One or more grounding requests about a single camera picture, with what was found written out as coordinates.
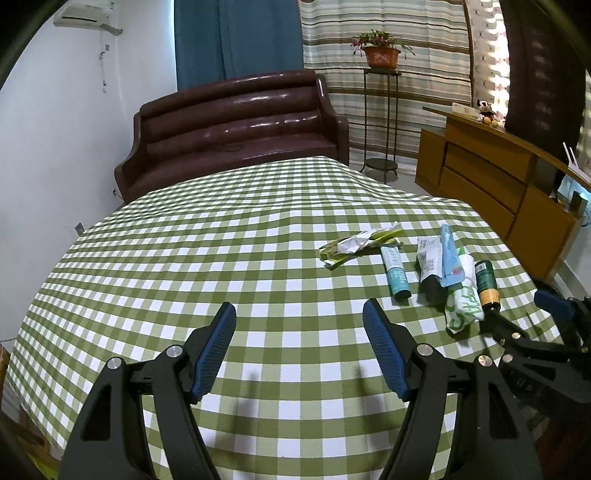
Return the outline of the white air conditioner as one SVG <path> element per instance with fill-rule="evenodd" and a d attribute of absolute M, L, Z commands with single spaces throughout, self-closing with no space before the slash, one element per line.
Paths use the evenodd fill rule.
<path fill-rule="evenodd" d="M 53 16 L 53 25 L 62 28 L 79 28 L 121 35 L 116 27 L 116 1 L 67 1 Z"/>

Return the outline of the white green plastic pouch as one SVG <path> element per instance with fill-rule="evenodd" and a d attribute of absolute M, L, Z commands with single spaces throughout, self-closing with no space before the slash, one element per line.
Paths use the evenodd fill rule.
<path fill-rule="evenodd" d="M 464 269 L 465 278 L 460 285 L 448 288 L 445 304 L 447 329 L 458 334 L 475 321 L 484 319 L 484 311 L 477 291 L 475 260 L 462 246 L 459 260 Z"/>

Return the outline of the striped curtain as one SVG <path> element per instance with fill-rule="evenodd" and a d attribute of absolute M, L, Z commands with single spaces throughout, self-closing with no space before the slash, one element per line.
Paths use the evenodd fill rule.
<path fill-rule="evenodd" d="M 363 53 L 353 53 L 352 40 L 372 29 L 406 41 L 415 52 L 399 57 L 400 115 L 398 163 L 415 165 L 424 129 L 444 126 L 443 117 L 427 107 L 471 104 L 472 61 L 468 24 L 461 1 L 302 1 L 304 65 L 325 76 L 329 100 L 349 121 L 353 168 L 363 166 Z M 384 146 L 382 119 L 384 77 L 369 77 L 370 152 Z"/>

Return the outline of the green white wrapper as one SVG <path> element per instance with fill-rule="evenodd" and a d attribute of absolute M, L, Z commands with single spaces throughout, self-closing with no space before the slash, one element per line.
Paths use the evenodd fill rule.
<path fill-rule="evenodd" d="M 323 245 L 318 249 L 318 257 L 325 267 L 337 268 L 366 251 L 383 245 L 396 244 L 402 232 L 403 227 L 400 222 L 358 232 Z"/>

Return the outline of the black metal plant stand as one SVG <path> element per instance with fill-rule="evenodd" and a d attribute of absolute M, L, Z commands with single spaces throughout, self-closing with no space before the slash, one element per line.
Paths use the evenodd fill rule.
<path fill-rule="evenodd" d="M 383 91 L 384 106 L 382 119 L 374 119 L 374 128 L 382 128 L 384 146 L 379 152 L 370 152 L 370 75 L 384 77 L 386 87 Z M 398 175 L 398 138 L 400 115 L 400 77 L 397 69 L 367 67 L 363 69 L 363 166 L 360 173 L 373 170 L 382 174 L 385 184 L 390 174 Z"/>

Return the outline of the white wifi router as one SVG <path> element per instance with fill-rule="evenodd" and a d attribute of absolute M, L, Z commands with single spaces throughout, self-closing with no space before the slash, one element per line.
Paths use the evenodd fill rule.
<path fill-rule="evenodd" d="M 568 175 L 579 183 L 590 183 L 590 176 L 585 173 L 574 155 L 574 150 L 569 147 L 565 142 L 562 143 L 562 149 L 564 154 L 564 161 L 568 168 Z"/>

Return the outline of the light blue toothpaste tube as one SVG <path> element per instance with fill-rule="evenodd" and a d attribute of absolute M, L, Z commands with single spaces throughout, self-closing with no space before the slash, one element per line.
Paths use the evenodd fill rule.
<path fill-rule="evenodd" d="M 452 230 L 448 224 L 441 226 L 441 243 L 443 248 L 441 285 L 449 288 L 461 285 L 465 272 L 459 258 Z"/>

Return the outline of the dark purple curtain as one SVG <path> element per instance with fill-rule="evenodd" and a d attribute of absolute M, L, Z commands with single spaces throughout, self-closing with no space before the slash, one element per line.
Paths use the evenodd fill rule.
<path fill-rule="evenodd" d="M 563 163 L 578 143 L 585 108 L 582 62 L 533 1 L 503 1 L 510 65 L 505 129 Z"/>

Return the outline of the patterned beige curtain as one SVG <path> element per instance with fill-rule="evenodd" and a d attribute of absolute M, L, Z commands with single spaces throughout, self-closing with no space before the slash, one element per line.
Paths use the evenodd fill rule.
<path fill-rule="evenodd" d="M 465 1 L 472 46 L 474 101 L 485 100 L 503 118 L 510 99 L 509 48 L 499 1 Z"/>

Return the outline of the blue curtain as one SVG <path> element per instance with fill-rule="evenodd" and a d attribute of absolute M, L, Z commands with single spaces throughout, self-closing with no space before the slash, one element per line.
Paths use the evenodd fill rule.
<path fill-rule="evenodd" d="M 294 0 L 174 3 L 177 88 L 304 68 L 301 14 Z"/>

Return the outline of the green checkered tablecloth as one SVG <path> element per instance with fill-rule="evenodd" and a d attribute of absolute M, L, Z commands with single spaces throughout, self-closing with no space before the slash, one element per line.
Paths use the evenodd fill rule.
<path fill-rule="evenodd" d="M 230 302 L 235 334 L 194 409 L 221 477 L 375 479 L 405 405 L 387 389 L 363 330 L 367 299 L 447 357 L 501 354 L 477 328 L 452 337 L 445 315 L 417 297 L 394 302 L 379 254 L 325 268 L 323 245 L 392 223 L 412 287 L 418 240 L 448 225 L 459 247 L 493 263 L 504 315 L 532 338 L 556 339 L 530 277 L 470 206 L 311 157 L 168 187 L 88 229 L 35 295 L 8 384 L 64 447 L 109 358 L 150 360 Z"/>

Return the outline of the green spray bottle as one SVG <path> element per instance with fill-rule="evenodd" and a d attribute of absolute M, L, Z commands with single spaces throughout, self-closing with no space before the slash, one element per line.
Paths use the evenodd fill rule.
<path fill-rule="evenodd" d="M 481 260 L 475 263 L 477 292 L 484 311 L 499 310 L 500 294 L 492 262 Z"/>

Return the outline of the white grey tube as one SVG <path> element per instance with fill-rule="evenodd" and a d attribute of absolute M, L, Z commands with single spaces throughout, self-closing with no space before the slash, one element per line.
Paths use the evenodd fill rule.
<path fill-rule="evenodd" d="M 443 305 L 446 301 L 446 289 L 441 285 L 442 256 L 443 246 L 439 237 L 419 238 L 417 262 L 420 269 L 420 292 L 429 305 Z"/>

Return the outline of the wooden TV cabinet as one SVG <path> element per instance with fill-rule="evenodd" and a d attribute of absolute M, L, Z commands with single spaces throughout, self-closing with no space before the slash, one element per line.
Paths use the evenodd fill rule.
<path fill-rule="evenodd" d="M 555 177 L 590 182 L 556 157 L 500 127 L 427 107 L 446 119 L 421 132 L 415 181 L 434 196 L 472 206 L 528 274 L 547 280 L 566 257 L 582 214 L 552 189 Z"/>

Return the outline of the teal white tube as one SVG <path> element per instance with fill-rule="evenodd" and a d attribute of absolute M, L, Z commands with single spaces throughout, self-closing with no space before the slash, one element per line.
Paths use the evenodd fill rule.
<path fill-rule="evenodd" d="M 386 268 L 390 291 L 394 299 L 401 301 L 410 298 L 410 285 L 398 247 L 396 245 L 383 245 L 381 247 L 381 256 Z"/>

